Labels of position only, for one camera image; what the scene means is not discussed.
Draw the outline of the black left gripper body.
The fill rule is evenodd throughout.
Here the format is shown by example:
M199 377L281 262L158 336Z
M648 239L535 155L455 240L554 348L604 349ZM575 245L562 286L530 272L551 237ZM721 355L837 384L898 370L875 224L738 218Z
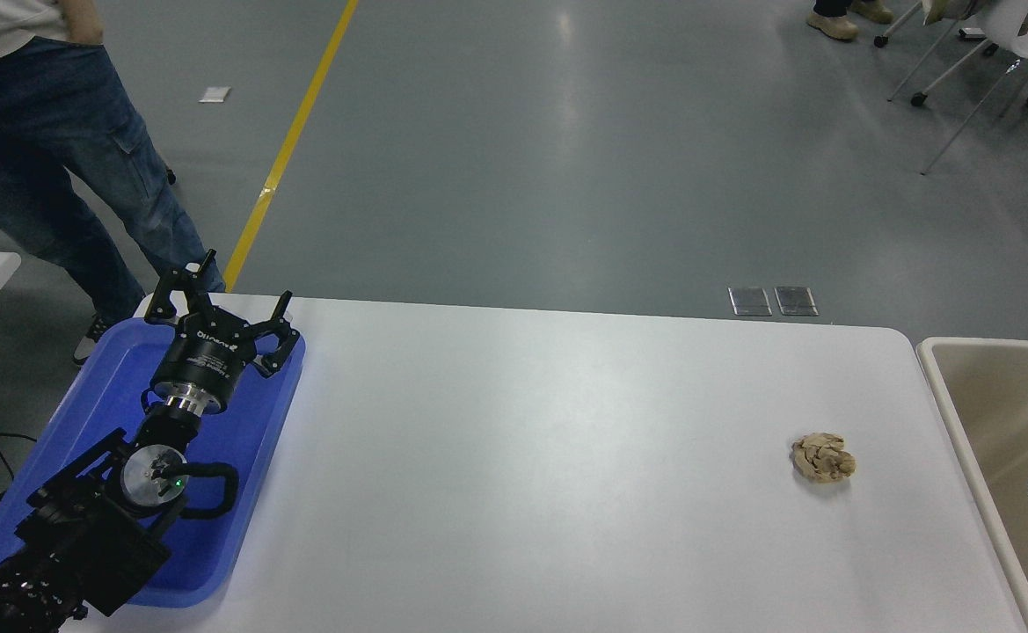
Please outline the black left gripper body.
M181 316L150 387L166 401L186 392L201 392L207 397L206 413L224 412L247 364L256 356L249 327L248 321L224 309L211 316Z

